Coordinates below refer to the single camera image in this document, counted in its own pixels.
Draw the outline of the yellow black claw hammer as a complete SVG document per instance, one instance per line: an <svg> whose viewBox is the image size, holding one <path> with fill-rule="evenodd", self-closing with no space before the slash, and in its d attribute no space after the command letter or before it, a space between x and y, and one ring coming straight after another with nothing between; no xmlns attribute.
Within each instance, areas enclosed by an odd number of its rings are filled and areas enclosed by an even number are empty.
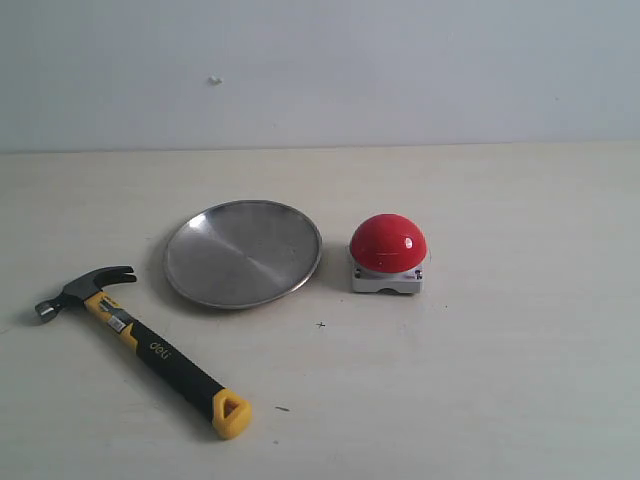
<svg viewBox="0 0 640 480"><path fill-rule="evenodd" d="M237 437L252 419L250 403L223 387L104 291L107 286L136 280L130 266L96 269L66 284L56 297L37 304L35 311L46 323L66 308L84 308L108 326L138 359L203 415L220 438Z"/></svg>

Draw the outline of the red dome push button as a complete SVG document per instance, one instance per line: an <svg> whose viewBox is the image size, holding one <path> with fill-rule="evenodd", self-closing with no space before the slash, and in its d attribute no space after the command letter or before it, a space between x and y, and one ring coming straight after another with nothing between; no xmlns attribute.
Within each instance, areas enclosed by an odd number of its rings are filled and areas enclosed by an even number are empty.
<svg viewBox="0 0 640 480"><path fill-rule="evenodd" d="M354 231L349 254L356 293L390 291L415 295L423 290L429 247L421 229L398 214L378 214Z"/></svg>

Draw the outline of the round steel plate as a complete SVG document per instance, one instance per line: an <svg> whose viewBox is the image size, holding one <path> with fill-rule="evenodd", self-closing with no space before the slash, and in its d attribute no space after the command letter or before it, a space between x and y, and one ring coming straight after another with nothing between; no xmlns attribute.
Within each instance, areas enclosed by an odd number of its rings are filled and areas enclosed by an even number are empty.
<svg viewBox="0 0 640 480"><path fill-rule="evenodd" d="M187 220L166 243L168 284L201 306L243 310L280 299L316 271L323 241L315 223L270 200L236 200Z"/></svg>

